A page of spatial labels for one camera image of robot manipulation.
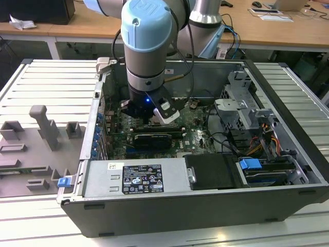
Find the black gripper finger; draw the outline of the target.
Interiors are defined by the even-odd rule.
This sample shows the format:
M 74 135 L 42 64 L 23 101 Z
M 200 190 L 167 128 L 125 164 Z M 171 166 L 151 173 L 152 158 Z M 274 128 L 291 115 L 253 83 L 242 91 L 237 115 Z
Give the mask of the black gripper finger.
M 140 117 L 140 109 L 131 100 L 125 100 L 120 103 L 120 110 L 122 113 L 132 117 Z
M 174 97 L 170 99 L 170 109 L 172 111 L 180 111 L 185 107 L 185 97 Z

